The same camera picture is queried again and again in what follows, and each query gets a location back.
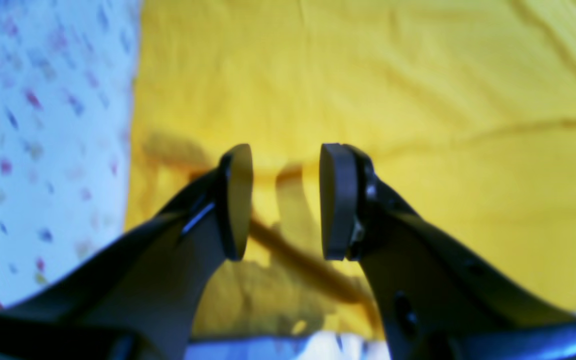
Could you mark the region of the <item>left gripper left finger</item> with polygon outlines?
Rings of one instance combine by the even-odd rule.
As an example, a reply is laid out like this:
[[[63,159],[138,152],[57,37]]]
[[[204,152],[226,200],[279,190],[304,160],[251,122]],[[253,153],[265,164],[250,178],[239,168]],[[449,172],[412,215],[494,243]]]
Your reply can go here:
[[[222,155],[153,218],[0,310],[0,360],[183,360],[212,275],[246,250],[253,160]]]

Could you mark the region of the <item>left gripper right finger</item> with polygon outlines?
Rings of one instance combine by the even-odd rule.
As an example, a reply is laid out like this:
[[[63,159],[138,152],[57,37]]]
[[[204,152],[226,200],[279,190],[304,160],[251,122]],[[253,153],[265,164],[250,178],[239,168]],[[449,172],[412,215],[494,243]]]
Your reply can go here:
[[[420,216],[352,145],[318,162],[324,258],[359,263],[393,360],[576,360],[576,314]]]

